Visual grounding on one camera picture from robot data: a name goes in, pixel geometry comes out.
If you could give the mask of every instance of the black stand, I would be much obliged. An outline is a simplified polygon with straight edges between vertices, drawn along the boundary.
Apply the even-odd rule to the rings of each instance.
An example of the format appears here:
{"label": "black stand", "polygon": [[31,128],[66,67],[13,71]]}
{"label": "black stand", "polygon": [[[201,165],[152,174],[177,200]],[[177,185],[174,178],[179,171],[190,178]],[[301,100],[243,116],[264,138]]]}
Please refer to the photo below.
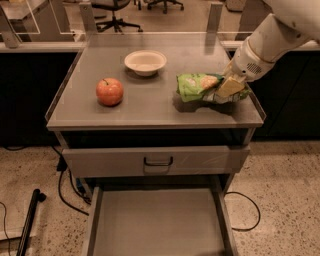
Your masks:
{"label": "black stand", "polygon": [[46,199],[46,195],[43,193],[40,193],[39,189],[35,189],[33,191],[31,202],[29,205],[28,215],[22,230],[22,235],[21,235],[21,240],[18,247],[17,256],[23,256],[26,253],[28,239],[30,236],[30,231],[32,228],[32,223],[33,223],[34,215],[36,212],[37,204],[38,202],[43,202],[45,199]]}

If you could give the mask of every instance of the floor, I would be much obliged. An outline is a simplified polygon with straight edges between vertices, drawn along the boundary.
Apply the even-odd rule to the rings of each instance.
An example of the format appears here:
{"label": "floor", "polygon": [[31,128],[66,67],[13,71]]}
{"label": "floor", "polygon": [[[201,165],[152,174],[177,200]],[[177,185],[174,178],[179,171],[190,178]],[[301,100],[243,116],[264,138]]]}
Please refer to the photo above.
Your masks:
{"label": "floor", "polygon": [[[164,15],[160,7],[147,10],[145,5],[138,11],[132,4],[126,9],[128,13],[121,15],[130,22],[141,22],[146,32],[205,31],[207,24],[202,17],[208,14],[210,1],[201,0],[202,7],[192,0],[183,1],[183,12],[172,6]],[[67,5],[69,14],[72,13],[71,23],[81,29],[77,9],[70,7],[71,4]],[[198,23],[189,19],[194,13],[199,14]],[[220,29],[236,31],[241,14],[229,13],[224,8],[223,15],[226,16]],[[178,28],[171,26],[170,19],[176,21]],[[250,146],[250,155],[229,191],[251,198],[261,211],[261,221],[251,231],[233,232],[239,255],[319,255],[320,141],[253,141]],[[51,147],[27,147],[19,151],[0,148],[0,202],[6,205],[9,237],[21,233],[33,190],[38,188],[47,196],[38,204],[26,255],[81,254],[88,217],[67,207],[59,198],[58,159]],[[64,198],[88,212],[90,206],[74,193],[67,172],[61,181]],[[225,200],[232,227],[250,228],[257,222],[257,211],[249,200],[238,194],[228,194]],[[1,256],[8,255],[8,242],[3,240],[2,232],[4,216],[0,205]],[[11,255],[15,255],[18,243],[19,239],[11,239]]]}

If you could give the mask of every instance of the apple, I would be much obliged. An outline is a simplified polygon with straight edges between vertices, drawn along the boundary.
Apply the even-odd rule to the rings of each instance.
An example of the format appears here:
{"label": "apple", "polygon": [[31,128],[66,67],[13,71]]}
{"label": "apple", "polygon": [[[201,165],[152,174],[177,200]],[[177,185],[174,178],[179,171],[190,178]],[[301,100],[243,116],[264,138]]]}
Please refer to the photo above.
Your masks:
{"label": "apple", "polygon": [[98,101],[106,106],[115,106],[123,98],[122,83],[115,78],[101,79],[96,86],[96,95]]}

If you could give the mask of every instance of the drawer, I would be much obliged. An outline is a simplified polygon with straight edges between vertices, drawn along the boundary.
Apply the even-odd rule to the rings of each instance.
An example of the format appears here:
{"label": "drawer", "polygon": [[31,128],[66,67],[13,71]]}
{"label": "drawer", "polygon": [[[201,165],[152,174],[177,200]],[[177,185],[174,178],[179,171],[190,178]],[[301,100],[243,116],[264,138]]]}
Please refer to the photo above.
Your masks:
{"label": "drawer", "polygon": [[249,146],[65,149],[73,175],[124,177],[239,172]]}
{"label": "drawer", "polygon": [[81,255],[238,255],[217,176],[210,188],[95,187]]}

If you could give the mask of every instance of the bowl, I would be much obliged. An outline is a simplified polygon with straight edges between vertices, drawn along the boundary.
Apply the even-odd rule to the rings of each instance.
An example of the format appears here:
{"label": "bowl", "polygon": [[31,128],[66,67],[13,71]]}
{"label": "bowl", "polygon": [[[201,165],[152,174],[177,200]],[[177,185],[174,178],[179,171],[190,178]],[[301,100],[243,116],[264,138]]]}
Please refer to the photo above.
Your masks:
{"label": "bowl", "polygon": [[166,63],[166,56],[151,50],[132,52],[124,59],[124,64],[139,76],[152,76]]}

